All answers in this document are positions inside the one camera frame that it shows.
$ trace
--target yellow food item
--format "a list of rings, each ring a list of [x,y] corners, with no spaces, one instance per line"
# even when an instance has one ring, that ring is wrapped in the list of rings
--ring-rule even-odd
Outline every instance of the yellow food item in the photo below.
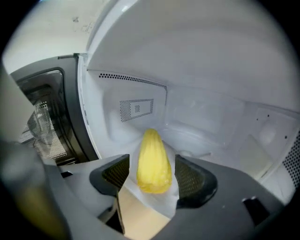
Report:
[[[137,167],[137,185],[145,193],[164,193],[172,183],[171,165],[155,129],[145,131]]]

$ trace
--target yellow corn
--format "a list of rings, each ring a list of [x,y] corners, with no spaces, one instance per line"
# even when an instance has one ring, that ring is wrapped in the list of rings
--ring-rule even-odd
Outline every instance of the yellow corn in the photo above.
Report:
[[[172,183],[171,166],[163,141],[152,128],[144,133],[136,178],[145,193],[164,193]]]

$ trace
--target perforated vent panel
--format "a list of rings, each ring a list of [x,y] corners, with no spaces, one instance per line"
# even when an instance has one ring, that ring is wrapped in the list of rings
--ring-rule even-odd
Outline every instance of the perforated vent panel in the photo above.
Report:
[[[294,186],[297,189],[300,184],[300,132],[290,152],[285,157],[283,164],[288,170]]]
[[[150,81],[148,79],[138,78],[138,77],[135,77],[135,76],[125,75],[125,74],[120,74],[120,73],[113,73],[113,72],[100,73],[99,77],[100,78],[122,79],[122,80],[134,81],[134,82],[138,82],[138,83],[146,83],[146,84],[151,84],[151,85],[162,87],[162,88],[165,89],[165,92],[166,92],[166,94],[165,94],[165,105],[167,103],[167,97],[168,97],[167,86],[162,85],[160,83]]]
[[[153,112],[153,101],[154,99],[138,99],[138,100],[127,100],[127,101],[120,101],[120,114],[121,114],[121,121],[125,122],[131,119],[139,118]],[[140,102],[149,102],[149,107],[144,107],[143,113],[141,113],[141,108],[139,103]],[[133,111],[131,110],[131,103],[135,105],[134,113],[141,113],[139,115],[133,115]]]
[[[28,120],[19,142],[33,147],[45,158],[56,159],[67,155],[54,130],[47,102],[35,104],[35,111]]]

